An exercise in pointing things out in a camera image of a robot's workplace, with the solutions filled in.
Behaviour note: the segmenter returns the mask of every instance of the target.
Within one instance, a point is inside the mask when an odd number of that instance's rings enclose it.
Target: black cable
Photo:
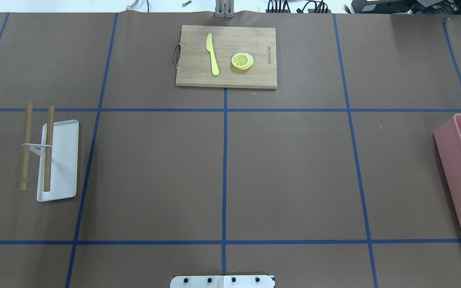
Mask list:
[[[282,13],[286,12],[286,6],[287,6],[287,11],[291,13],[291,9],[289,8],[289,3],[287,2],[287,0],[284,0],[284,7],[282,8]]]
[[[307,1],[308,2],[305,3],[305,6],[303,6],[302,11],[300,13],[303,13],[303,11],[305,11],[305,7],[307,7],[307,5],[309,5],[309,3],[312,3],[312,2],[314,3],[314,9],[316,9],[318,7],[318,2],[313,1],[313,0],[307,0]]]
[[[311,2],[314,2],[314,13],[328,13],[328,5],[325,2],[323,2],[323,0],[321,1],[307,0],[307,3],[305,3],[303,8],[302,9],[298,8],[296,11],[298,13],[303,13],[307,5],[309,5],[309,3]]]

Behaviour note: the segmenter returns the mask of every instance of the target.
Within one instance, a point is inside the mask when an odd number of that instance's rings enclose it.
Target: yellow lemon slice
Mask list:
[[[254,58],[247,53],[236,53],[232,57],[232,65],[240,70],[247,70],[254,64]]]

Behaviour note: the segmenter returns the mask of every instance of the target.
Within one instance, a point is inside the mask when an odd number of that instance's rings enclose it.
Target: white floor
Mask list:
[[[192,0],[183,7],[187,0],[148,0],[151,12],[195,12],[214,11],[214,0]],[[121,12],[134,0],[0,0],[0,12]],[[306,0],[290,0],[291,12],[296,13],[302,8]],[[351,8],[351,0],[327,0],[332,13],[345,13],[343,6]],[[235,0],[236,12],[248,10],[265,12],[268,0]],[[136,11],[147,11],[146,0],[138,0],[134,7]]]

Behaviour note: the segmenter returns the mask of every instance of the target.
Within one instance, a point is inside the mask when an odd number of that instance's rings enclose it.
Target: yellow knife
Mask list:
[[[207,35],[207,39],[205,41],[205,49],[211,55],[211,73],[214,76],[218,76],[220,70],[218,70],[218,64],[216,64],[216,58],[214,57],[214,49],[212,48],[212,34],[209,33]]]

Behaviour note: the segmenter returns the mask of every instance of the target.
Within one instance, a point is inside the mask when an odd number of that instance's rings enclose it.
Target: white metal plate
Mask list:
[[[54,123],[51,161],[51,191],[44,192],[45,157],[38,168],[37,201],[74,197],[77,188],[77,153],[79,122],[67,120]],[[42,126],[42,144],[46,143],[47,124]]]
[[[275,277],[269,275],[176,276],[170,281],[170,288],[275,288]]]

